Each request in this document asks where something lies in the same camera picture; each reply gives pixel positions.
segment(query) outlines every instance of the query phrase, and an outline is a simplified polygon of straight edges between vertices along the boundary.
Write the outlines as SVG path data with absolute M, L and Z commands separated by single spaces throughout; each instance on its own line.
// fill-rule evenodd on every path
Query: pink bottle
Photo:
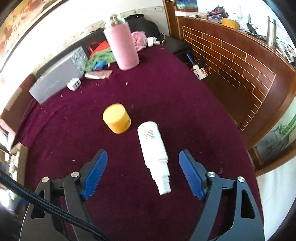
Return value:
M 112 15 L 110 22 L 106 22 L 104 34 L 121 70 L 132 69 L 140 63 L 129 25 L 120 14 Z

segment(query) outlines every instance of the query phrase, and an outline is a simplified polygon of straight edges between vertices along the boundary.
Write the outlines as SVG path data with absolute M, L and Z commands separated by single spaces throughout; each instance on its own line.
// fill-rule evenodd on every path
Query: pink towel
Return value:
M 145 45 L 145 32 L 133 32 L 131 33 L 131 36 L 133 38 L 133 43 L 136 47 L 137 52 L 141 51 L 142 49 L 146 48 Z

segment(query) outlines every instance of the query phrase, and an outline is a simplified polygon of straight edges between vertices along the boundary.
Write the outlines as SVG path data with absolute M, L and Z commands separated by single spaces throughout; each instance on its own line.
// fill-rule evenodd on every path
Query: red bag handle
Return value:
M 93 42 L 93 43 L 91 43 L 91 44 L 89 45 L 89 50 L 91 51 L 91 53 L 94 52 L 94 50 L 91 48 L 91 46 L 94 45 L 94 44 L 98 44 L 98 45 L 100 45 L 101 43 L 100 43 L 100 42 Z

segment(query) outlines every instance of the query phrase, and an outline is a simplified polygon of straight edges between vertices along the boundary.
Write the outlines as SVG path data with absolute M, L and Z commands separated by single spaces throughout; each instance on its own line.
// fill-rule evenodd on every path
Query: blue rubber pad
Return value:
M 84 200 L 87 200 L 90 196 L 94 194 L 107 165 L 107 161 L 107 152 L 103 151 L 84 181 L 84 190 L 81 193 L 81 197 Z
M 202 190 L 202 179 L 193 166 L 193 161 L 196 163 L 196 161 L 193 158 L 189 158 L 184 151 L 180 152 L 179 163 L 190 186 L 192 194 L 198 197 L 199 200 L 202 200 L 205 197 L 205 193 Z

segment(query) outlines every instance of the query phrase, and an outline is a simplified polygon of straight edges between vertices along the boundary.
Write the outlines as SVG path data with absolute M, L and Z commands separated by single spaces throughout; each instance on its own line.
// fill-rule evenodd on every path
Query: red bag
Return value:
M 91 46 L 94 45 L 94 44 L 98 44 L 98 47 L 96 47 L 95 50 L 93 50 L 91 48 Z M 91 51 L 91 56 L 89 58 L 91 58 L 94 55 L 94 53 L 100 52 L 100 51 L 108 49 L 108 48 L 110 48 L 110 45 L 108 44 L 108 42 L 106 40 L 104 42 L 102 42 L 102 43 L 99 43 L 99 42 L 91 43 L 89 45 L 89 50 Z

